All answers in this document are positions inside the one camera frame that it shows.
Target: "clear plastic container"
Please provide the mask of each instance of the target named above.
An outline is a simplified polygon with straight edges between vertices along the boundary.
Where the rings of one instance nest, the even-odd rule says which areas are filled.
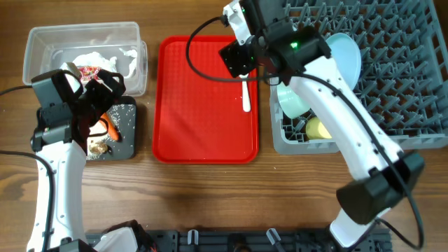
[[[104,58],[117,57],[116,68],[123,76],[129,73],[134,59],[124,56],[123,50],[138,52],[136,71],[125,79],[125,95],[140,96],[146,91],[148,50],[140,39],[139,25],[135,22],[71,24],[35,27],[28,36],[23,64],[23,83],[47,71],[58,69],[64,62],[77,56],[98,52]]]

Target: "dish rack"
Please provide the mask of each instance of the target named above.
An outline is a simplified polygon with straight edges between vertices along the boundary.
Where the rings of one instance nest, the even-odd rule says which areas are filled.
[[[370,115],[403,149],[448,145],[448,52],[431,0],[285,1],[298,29],[314,26],[325,39],[348,34],[363,61],[353,90]],[[308,140],[310,110],[284,115],[271,87],[274,147],[280,154],[334,153],[332,139]]]

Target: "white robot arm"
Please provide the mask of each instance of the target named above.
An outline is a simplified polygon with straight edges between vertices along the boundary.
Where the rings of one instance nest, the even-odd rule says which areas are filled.
[[[125,86],[120,74],[101,70],[98,77],[104,84],[91,80],[84,89],[80,75],[76,66],[68,63],[65,70],[31,80],[41,104],[31,148],[45,164],[38,160],[36,219],[27,251],[134,252],[138,225],[111,230],[94,250],[87,244],[81,185],[89,127],[116,103]]]
[[[220,55],[234,78],[265,66],[305,100],[325,125],[354,179],[337,192],[342,209],[330,232],[340,247],[352,248],[376,218],[403,195],[410,196],[408,188],[414,187],[424,161],[416,153],[404,155],[344,82],[321,35],[312,27],[297,31],[287,12],[279,1],[232,1],[220,20],[231,26],[237,40]]]

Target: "white spoon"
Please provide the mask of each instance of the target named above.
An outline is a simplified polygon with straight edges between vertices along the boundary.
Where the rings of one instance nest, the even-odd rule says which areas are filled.
[[[240,78],[247,78],[249,76],[246,75],[240,75]],[[251,99],[249,98],[249,88],[247,87],[247,82],[243,80],[243,111],[244,112],[250,112],[251,111]]]

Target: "green led light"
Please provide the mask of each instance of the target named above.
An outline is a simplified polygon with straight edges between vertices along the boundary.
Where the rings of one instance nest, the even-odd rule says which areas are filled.
[[[291,47],[292,47],[293,49],[298,49],[298,48],[300,47],[300,43],[299,43],[299,42],[292,42],[292,43],[291,43]]]

